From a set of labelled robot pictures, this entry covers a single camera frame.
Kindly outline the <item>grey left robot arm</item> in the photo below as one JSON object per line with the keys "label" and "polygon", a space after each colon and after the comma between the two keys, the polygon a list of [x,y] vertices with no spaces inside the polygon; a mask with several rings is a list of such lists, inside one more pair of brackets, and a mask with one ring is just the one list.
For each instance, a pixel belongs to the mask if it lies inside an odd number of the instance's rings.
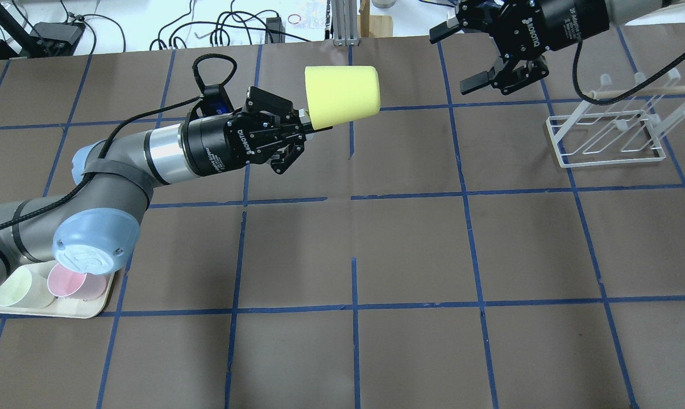
{"label": "grey left robot arm", "polygon": [[312,108],[251,86],[244,105],[212,115],[200,97],[179,124],[105,140],[77,151],[76,186],[65,196],[0,204],[0,285],[29,262],[58,261],[104,275],[126,264],[163,186],[270,165],[285,173],[309,135],[331,128]]}

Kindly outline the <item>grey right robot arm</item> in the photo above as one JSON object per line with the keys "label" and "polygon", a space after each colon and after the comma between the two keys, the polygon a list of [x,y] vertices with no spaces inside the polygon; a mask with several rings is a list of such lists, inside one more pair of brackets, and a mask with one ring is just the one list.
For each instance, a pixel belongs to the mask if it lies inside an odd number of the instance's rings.
{"label": "grey right robot arm", "polygon": [[545,53],[561,50],[622,26],[673,1],[458,1],[430,29],[436,44],[457,32],[482,32],[496,45],[493,67],[460,82],[462,95],[486,86],[510,95],[547,77]]}

